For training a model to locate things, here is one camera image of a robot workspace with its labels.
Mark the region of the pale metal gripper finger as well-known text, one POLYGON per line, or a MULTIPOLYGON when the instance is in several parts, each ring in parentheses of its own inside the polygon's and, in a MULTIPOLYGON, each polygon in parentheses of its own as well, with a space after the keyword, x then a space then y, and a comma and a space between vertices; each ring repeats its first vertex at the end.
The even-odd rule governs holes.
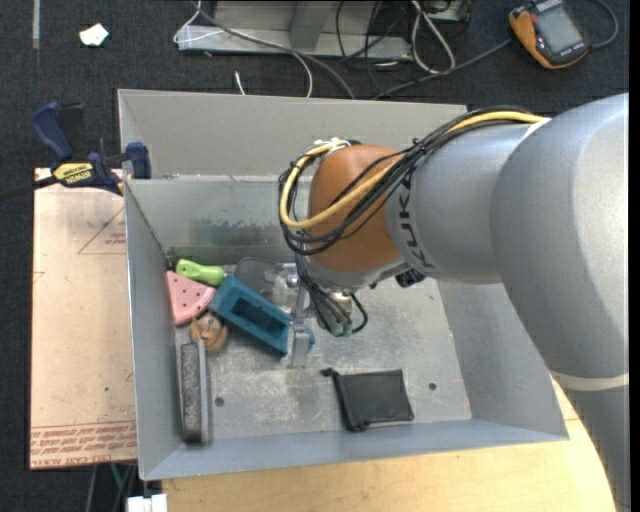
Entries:
POLYGON ((311 346, 311 331, 303 324, 293 326, 293 339, 289 366, 291 368, 304 368, 311 346))

